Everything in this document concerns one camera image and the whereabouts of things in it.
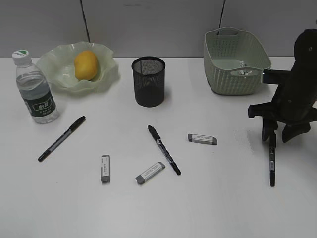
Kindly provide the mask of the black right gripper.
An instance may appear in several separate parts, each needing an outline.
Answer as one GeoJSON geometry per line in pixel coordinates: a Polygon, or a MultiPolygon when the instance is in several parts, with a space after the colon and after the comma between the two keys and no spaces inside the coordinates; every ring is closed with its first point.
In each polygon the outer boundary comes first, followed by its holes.
{"type": "MultiPolygon", "coordinates": [[[[317,100],[317,30],[306,29],[294,44],[295,62],[291,70],[263,71],[264,83],[277,84],[277,90],[268,103],[249,105],[248,116],[263,118],[262,141],[278,129],[277,121],[300,123],[311,112],[317,100]]],[[[309,123],[289,126],[282,132],[282,141],[307,133],[309,123]]]]}

